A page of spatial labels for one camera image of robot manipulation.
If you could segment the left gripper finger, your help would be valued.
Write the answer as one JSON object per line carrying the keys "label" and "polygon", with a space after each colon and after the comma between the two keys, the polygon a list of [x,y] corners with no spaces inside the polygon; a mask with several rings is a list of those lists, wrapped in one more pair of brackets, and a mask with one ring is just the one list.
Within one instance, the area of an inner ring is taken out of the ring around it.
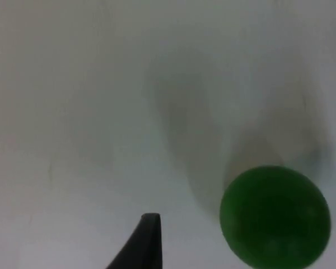
{"label": "left gripper finger", "polygon": [[107,269],[162,269],[161,217],[143,214],[134,232]]}

